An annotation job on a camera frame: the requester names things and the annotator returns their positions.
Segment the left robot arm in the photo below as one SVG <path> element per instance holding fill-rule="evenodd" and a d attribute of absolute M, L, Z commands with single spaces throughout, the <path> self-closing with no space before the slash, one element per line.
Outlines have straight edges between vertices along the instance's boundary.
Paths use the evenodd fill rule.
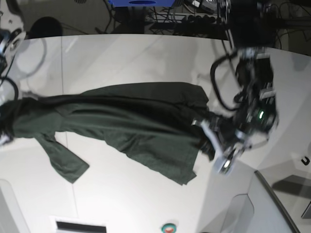
<path fill-rule="evenodd" d="M 221 105 L 234 113 L 236 137 L 243 143 L 259 133 L 269 136 L 278 123 L 274 73 L 265 49 L 272 42 L 274 29 L 269 26 L 270 12 L 265 0 L 219 0 L 217 10 L 233 48 L 221 61 L 238 57 L 234 77 L 240 88 L 234 107 Z"/>

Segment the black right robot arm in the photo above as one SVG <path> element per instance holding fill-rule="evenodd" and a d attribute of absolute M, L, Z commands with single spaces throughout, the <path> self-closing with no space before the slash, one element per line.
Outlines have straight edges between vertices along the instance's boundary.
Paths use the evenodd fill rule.
<path fill-rule="evenodd" d="M 26 36 L 24 17 L 16 0 L 0 1 L 0 55 L 12 56 Z"/>

